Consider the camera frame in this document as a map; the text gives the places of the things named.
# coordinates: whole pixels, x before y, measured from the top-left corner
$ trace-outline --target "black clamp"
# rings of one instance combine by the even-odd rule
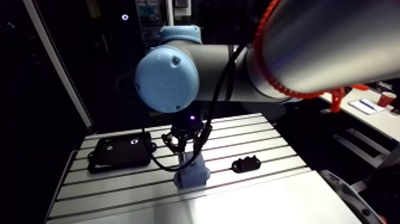
[[[232,163],[232,170],[235,173],[244,173],[252,170],[258,170],[261,167],[261,162],[255,155],[238,159]]]

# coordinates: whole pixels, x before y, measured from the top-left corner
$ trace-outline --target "light blue joint cap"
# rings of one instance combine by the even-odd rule
[[[202,44],[198,26],[164,26],[160,30],[161,44],[168,41],[184,40]]]
[[[136,89],[142,100],[163,113],[180,111],[199,91],[199,74],[193,61],[172,46],[158,46],[136,67]]]

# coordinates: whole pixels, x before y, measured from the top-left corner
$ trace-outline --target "led light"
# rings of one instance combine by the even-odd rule
[[[136,145],[139,142],[139,140],[137,138],[135,138],[134,140],[130,141],[131,145]]]
[[[129,16],[127,14],[123,14],[121,16],[122,20],[128,20]]]

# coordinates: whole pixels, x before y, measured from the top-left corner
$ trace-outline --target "aluminum table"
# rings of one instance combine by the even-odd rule
[[[86,170],[99,138],[140,130],[85,137],[71,155],[46,223],[360,223],[262,114],[214,119],[212,125],[202,151],[211,177],[205,186],[186,190],[153,162],[94,175]],[[146,129],[158,145],[154,156],[166,166],[178,161],[160,138],[169,128]],[[248,155],[262,161],[260,169],[230,170]]]

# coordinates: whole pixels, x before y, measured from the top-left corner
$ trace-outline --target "metal frame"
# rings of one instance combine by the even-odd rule
[[[167,0],[165,6],[167,7],[167,24],[168,26],[175,26],[174,6],[172,0]]]
[[[61,79],[61,82],[64,85],[68,95],[70,96],[76,110],[78,111],[79,116],[83,120],[83,123],[85,124],[89,133],[91,133],[92,131],[90,127],[93,125],[93,121],[90,118],[89,113],[85,108],[85,105],[82,103],[82,100],[80,99],[73,83],[69,78],[68,72],[65,69],[63,62],[60,58],[60,55],[54,46],[54,42],[51,39],[48,29],[45,23],[41,19],[42,17],[40,15],[40,11],[36,3],[34,2],[34,0],[23,0],[23,2],[26,7],[26,10],[28,11],[29,17],[32,20],[32,23],[35,26],[35,29],[40,37],[40,40],[42,41],[43,46],[46,49],[46,52],[51,60],[51,63],[53,64],[58,74],[58,77]]]
[[[377,170],[392,167],[400,163],[400,144],[398,144],[385,160],[378,166]]]
[[[68,160],[67,160],[67,162],[65,164],[64,170],[62,170],[62,174],[61,174],[60,180],[58,181],[57,187],[56,187],[56,189],[54,191],[54,194],[53,194],[49,209],[47,210],[47,213],[46,213],[46,217],[43,220],[43,224],[46,223],[46,221],[47,221],[47,219],[48,219],[48,217],[50,215],[50,212],[53,209],[54,202],[57,199],[57,195],[60,192],[61,187],[63,186],[64,179],[67,176],[69,168],[71,167],[71,164],[72,164],[72,161],[73,161],[73,155],[75,153],[76,153],[76,151],[71,151],[70,155],[68,156]]]

